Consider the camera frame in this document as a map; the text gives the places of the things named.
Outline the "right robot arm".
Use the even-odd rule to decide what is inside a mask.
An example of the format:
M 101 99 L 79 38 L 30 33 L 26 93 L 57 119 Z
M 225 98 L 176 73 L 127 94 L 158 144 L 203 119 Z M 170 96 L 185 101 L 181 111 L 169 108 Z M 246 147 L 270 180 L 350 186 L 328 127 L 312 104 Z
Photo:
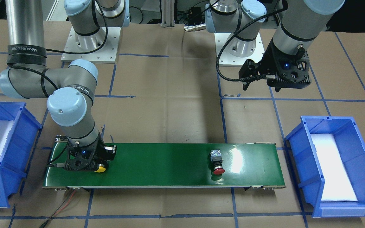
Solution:
M 80 54 L 103 48 L 112 27 L 129 24 L 127 0 L 65 0 Z M 91 114 L 98 69 L 83 58 L 72 61 L 67 69 L 47 68 L 40 0 L 7 0 L 9 29 L 8 69 L 0 74 L 0 89 L 12 98 L 47 98 L 52 119 L 67 137 L 64 149 L 47 167 L 68 171 L 104 172 L 116 155 L 107 146 Z

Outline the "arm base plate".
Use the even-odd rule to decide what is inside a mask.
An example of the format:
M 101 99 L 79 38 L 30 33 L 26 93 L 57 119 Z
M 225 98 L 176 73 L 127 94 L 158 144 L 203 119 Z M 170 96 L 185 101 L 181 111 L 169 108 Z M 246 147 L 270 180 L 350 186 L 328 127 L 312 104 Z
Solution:
M 264 52 L 265 49 L 260 33 L 251 42 L 244 42 L 235 38 L 224 49 L 219 58 L 219 66 L 241 67 L 246 59 L 252 59 L 258 63 L 262 59 Z
M 109 27 L 105 44 L 103 43 L 106 29 L 100 30 L 91 36 L 81 36 L 71 28 L 64 51 L 77 54 L 62 54 L 61 61 L 71 62 L 84 59 L 93 63 L 111 63 L 117 61 L 118 45 L 121 28 Z

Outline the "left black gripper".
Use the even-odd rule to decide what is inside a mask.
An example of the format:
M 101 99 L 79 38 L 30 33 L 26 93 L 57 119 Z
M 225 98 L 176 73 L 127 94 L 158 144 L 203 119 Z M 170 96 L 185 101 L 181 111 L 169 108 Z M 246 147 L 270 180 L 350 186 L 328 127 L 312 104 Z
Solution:
M 258 74 L 258 63 L 246 59 L 239 70 L 239 79 L 250 77 L 243 82 L 242 88 L 246 91 L 249 84 L 262 79 Z M 303 44 L 296 47 L 295 55 L 279 50 L 271 41 L 260 61 L 260 74 L 266 76 L 267 85 L 276 90 L 282 88 L 303 89 L 310 85 L 310 60 Z

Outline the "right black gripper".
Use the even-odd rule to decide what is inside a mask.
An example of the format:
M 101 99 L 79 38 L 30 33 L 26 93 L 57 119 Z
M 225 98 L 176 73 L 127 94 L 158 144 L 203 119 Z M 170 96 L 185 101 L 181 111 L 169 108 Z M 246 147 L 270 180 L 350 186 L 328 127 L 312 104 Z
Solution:
M 94 172 L 97 164 L 105 164 L 107 168 L 107 161 L 113 161 L 116 151 L 116 145 L 105 146 L 100 135 L 88 146 L 70 143 L 64 170 Z

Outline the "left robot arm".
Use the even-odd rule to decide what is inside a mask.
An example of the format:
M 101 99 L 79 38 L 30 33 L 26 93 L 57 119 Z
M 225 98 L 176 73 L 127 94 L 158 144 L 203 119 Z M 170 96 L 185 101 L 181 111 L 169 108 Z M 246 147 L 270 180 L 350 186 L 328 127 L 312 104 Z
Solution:
M 343 0 L 289 0 L 288 7 L 268 13 L 257 0 L 211 0 L 206 6 L 208 32 L 228 32 L 229 38 L 217 52 L 217 73 L 224 80 L 249 84 L 265 79 L 276 92 L 282 88 L 303 89 L 310 85 L 310 60 L 307 49 L 326 23 L 343 6 Z M 262 59 L 250 58 L 255 39 L 265 18 L 284 12 Z M 219 69 L 224 51 L 246 60 L 238 78 L 228 78 Z

